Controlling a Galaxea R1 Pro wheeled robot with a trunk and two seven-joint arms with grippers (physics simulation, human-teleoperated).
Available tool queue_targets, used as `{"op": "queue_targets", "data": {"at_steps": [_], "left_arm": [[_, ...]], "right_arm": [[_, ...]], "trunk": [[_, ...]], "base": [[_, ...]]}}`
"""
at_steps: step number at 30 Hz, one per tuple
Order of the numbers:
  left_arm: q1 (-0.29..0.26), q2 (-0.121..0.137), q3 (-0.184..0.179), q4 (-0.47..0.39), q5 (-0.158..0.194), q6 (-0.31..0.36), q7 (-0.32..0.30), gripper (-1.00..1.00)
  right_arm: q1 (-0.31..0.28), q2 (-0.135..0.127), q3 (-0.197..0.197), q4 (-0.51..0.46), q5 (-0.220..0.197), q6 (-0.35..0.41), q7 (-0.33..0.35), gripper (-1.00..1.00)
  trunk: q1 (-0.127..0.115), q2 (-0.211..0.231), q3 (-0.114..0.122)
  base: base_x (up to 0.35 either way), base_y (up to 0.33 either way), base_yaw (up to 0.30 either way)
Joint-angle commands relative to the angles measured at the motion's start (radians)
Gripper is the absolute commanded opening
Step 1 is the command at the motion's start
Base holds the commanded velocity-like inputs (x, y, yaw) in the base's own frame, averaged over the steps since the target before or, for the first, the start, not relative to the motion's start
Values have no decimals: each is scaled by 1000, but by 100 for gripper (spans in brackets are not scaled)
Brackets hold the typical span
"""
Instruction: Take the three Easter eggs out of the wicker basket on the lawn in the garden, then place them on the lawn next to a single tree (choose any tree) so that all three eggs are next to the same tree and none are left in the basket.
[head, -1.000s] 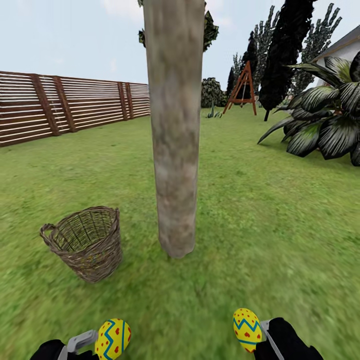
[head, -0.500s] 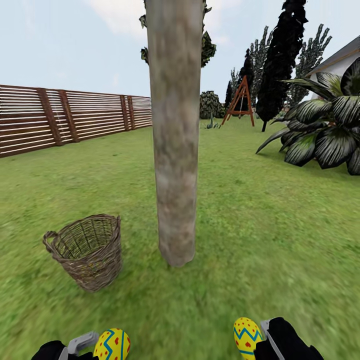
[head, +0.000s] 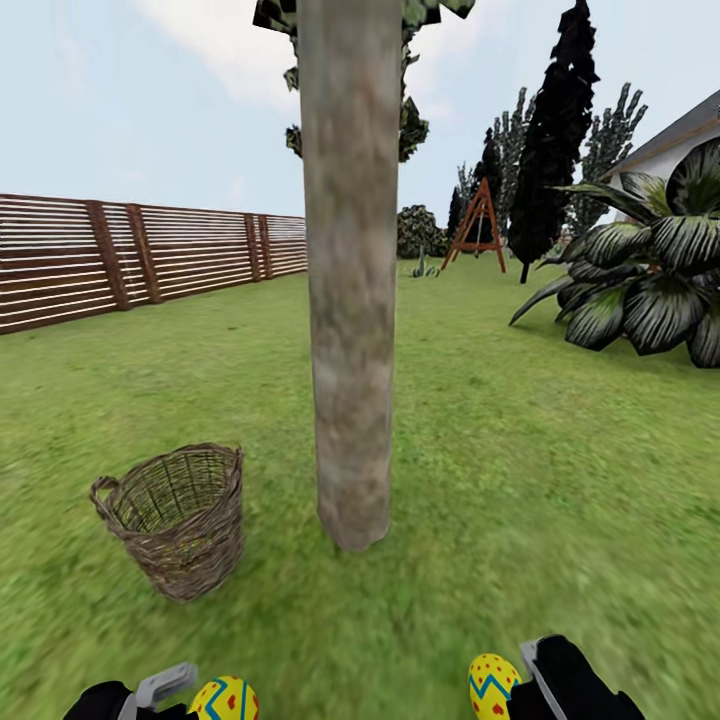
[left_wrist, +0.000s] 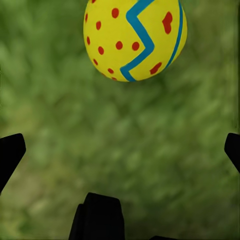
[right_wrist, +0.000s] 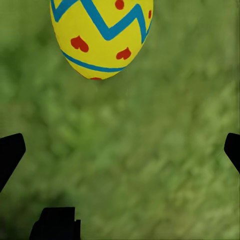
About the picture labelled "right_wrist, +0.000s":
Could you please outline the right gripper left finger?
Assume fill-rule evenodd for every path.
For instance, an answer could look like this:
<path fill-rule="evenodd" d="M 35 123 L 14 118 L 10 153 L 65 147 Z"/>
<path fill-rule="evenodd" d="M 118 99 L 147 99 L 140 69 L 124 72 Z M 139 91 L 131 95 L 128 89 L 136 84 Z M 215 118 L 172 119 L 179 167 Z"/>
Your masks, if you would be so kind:
<path fill-rule="evenodd" d="M 24 153 L 25 142 L 21 133 L 0 139 L 0 192 Z"/>

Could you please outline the easter egg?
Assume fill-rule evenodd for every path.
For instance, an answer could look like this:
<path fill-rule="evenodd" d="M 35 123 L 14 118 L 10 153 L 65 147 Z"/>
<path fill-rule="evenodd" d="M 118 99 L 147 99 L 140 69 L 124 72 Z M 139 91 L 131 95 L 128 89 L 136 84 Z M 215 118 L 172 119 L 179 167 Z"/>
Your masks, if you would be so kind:
<path fill-rule="evenodd" d="M 104 80 L 138 54 L 150 30 L 153 0 L 50 0 L 55 36 L 80 75 Z"/>

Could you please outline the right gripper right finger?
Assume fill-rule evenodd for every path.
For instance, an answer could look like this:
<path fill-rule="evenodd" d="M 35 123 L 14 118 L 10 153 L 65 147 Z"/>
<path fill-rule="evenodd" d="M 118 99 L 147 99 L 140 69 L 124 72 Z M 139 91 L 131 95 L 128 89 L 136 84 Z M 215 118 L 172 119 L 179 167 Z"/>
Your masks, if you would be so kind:
<path fill-rule="evenodd" d="M 240 135 L 228 133 L 224 151 L 240 173 Z"/>

